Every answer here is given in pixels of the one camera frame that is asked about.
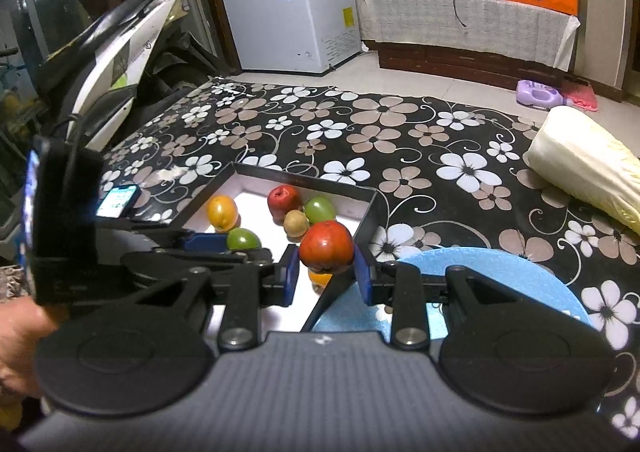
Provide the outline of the person's left hand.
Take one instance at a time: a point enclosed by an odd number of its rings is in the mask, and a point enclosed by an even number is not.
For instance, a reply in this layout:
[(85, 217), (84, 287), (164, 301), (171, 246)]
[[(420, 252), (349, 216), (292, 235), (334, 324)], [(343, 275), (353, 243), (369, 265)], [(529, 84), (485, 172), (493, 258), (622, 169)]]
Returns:
[(35, 373), (38, 342), (68, 318), (64, 305), (40, 306), (31, 297), (15, 297), (1, 305), (1, 404), (38, 398)]

